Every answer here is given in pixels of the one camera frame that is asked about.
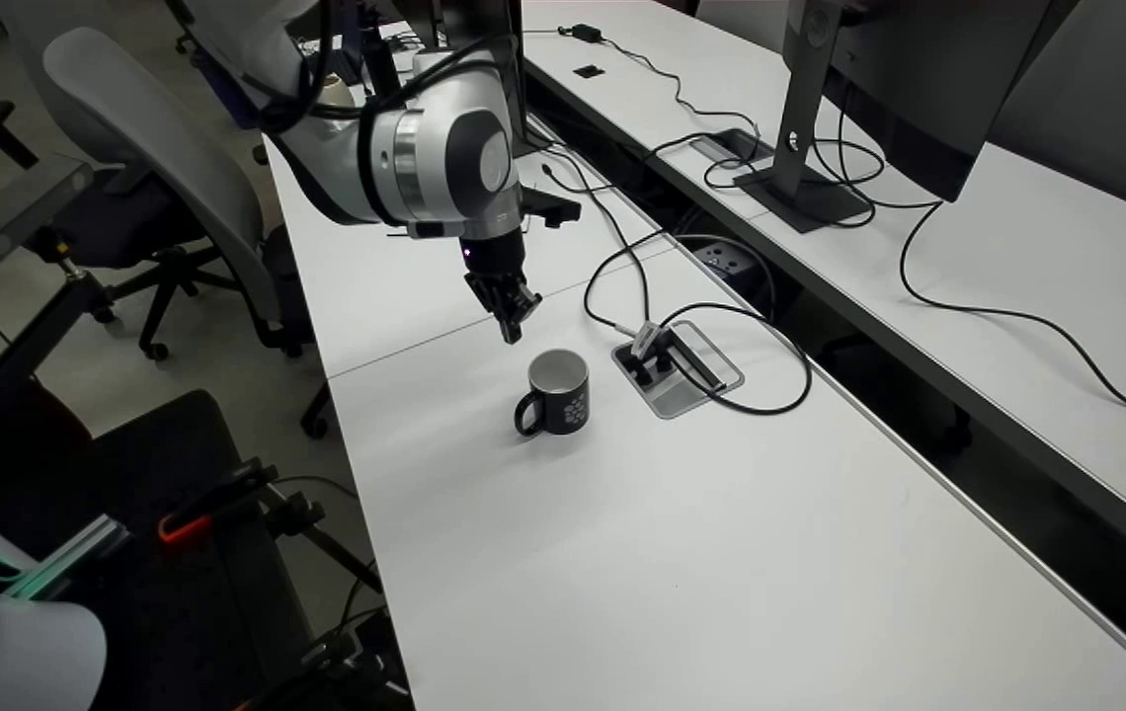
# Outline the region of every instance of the white robotic arm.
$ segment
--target white robotic arm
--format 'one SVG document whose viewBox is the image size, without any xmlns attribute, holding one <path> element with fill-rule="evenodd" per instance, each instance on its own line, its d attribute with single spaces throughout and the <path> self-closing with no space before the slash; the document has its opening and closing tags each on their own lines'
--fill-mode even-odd
<svg viewBox="0 0 1126 711">
<path fill-rule="evenodd" d="M 333 23 L 342 0 L 187 0 L 188 33 L 259 112 L 313 207 L 333 220 L 388 220 L 413 236 L 456 236 L 467 282 L 512 345 L 538 295 L 526 287 L 512 114 L 484 46 L 428 53 L 400 91 L 322 107 Z M 304 54 L 287 23 L 318 7 L 322 40 Z"/>
</svg>

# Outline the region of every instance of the mug handle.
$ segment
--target mug handle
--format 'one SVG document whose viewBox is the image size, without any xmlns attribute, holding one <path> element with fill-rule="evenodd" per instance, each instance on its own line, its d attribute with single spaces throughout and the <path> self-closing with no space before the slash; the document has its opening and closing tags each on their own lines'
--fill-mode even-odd
<svg viewBox="0 0 1126 711">
<path fill-rule="evenodd" d="M 541 397 L 538 397 L 538 391 L 530 391 L 530 397 L 518 402 L 512 427 L 518 427 L 526 437 L 532 437 L 532 434 L 546 427 Z"/>
</svg>

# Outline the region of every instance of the mug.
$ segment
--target mug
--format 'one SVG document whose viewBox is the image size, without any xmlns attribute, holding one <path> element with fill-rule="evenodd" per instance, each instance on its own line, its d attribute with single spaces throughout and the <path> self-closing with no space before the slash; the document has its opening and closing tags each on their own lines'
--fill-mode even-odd
<svg viewBox="0 0 1126 711">
<path fill-rule="evenodd" d="M 526 437 L 571 434 L 588 423 L 588 364 L 575 353 L 546 353 L 530 364 L 530 397 L 518 402 L 512 423 Z"/>
</svg>

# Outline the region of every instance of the desk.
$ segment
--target desk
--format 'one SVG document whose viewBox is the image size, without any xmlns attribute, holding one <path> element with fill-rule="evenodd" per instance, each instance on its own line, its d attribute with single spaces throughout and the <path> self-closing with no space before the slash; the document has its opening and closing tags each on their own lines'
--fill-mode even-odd
<svg viewBox="0 0 1126 711">
<path fill-rule="evenodd" d="M 273 168 L 421 711 L 1126 706 L 1126 642 L 827 377 L 784 420 L 659 423 L 580 316 L 607 224 L 570 229 L 575 272 L 507 348 L 456 270 L 400 257 L 421 276 L 400 294 L 384 249 L 339 249 L 372 229 L 318 224 Z M 729 302 L 670 241 L 644 264 L 657 314 Z M 405 314 L 362 310 L 384 294 Z M 626 264 L 596 310 L 637 326 Z M 761 326 L 696 326 L 741 368 L 733 399 L 796 391 Z M 588 361 L 593 423 L 522 441 L 509 408 L 546 348 Z"/>
<path fill-rule="evenodd" d="M 593 12 L 584 0 L 530 0 L 530 70 L 596 128 L 646 149 L 688 131 L 723 131 L 729 121 L 690 120 L 670 102 L 670 82 L 612 46 L 546 33 L 580 20 L 680 70 L 690 102 L 755 114 L 765 141 L 775 141 L 791 82 L 778 54 L 659 6 L 624 0 Z M 580 64 L 596 64 L 603 74 L 575 78 L 571 67 Z M 875 224 L 858 235 L 796 236 L 746 193 L 705 190 L 703 169 L 711 162 L 698 149 L 683 145 L 646 157 L 646 168 L 991 431 L 1020 441 L 1126 535 L 1126 408 L 1050 333 L 933 314 L 904 295 L 895 249 L 916 215 L 882 215 Z M 895 169 L 865 190 L 894 203 L 925 203 Z M 1126 203 L 987 145 L 958 203 L 940 211 L 916 241 L 913 282 L 944 302 L 1044 314 L 1065 326 L 1126 389 Z"/>
</svg>

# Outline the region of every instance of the floor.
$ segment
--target floor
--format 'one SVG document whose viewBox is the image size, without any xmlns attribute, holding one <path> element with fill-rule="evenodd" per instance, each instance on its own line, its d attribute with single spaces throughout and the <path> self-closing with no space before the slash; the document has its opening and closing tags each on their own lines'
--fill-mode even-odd
<svg viewBox="0 0 1126 711">
<path fill-rule="evenodd" d="M 238 131 L 215 107 L 202 74 L 173 53 L 176 23 L 156 0 L 111 0 L 114 37 L 173 91 L 188 120 L 196 120 L 214 140 L 219 140 L 242 169 L 252 177 L 269 224 L 277 224 L 277 198 L 269 169 L 252 168 L 252 135 Z M 0 98 L 14 102 L 11 131 L 35 156 L 79 156 L 40 107 L 22 67 L 14 64 L 7 40 L 0 40 Z M 14 177 L 14 168 L 0 156 L 0 186 Z M 60 272 L 26 254 L 14 254 L 0 264 L 0 327 L 19 333 L 32 314 L 60 287 Z M 335 427 L 322 441 L 304 437 L 295 416 L 318 389 L 316 357 L 284 361 L 279 353 L 259 348 L 252 337 L 248 314 L 234 294 L 202 294 L 196 302 L 176 295 L 163 339 L 171 345 L 171 364 L 151 364 L 136 348 L 136 326 L 146 295 L 122 302 L 114 310 L 119 327 L 100 327 L 82 320 L 40 370 L 89 431 L 111 431 L 183 391 L 208 391 L 242 456 L 273 461 L 279 474 L 322 474 L 351 485 L 347 456 L 335 437 Z M 359 507 L 335 495 L 333 485 L 304 485 L 322 510 L 342 544 L 367 559 L 367 535 Z M 313 544 L 284 541 L 291 586 L 304 601 L 313 630 L 326 630 L 347 601 L 351 577 L 326 565 Z"/>
</svg>

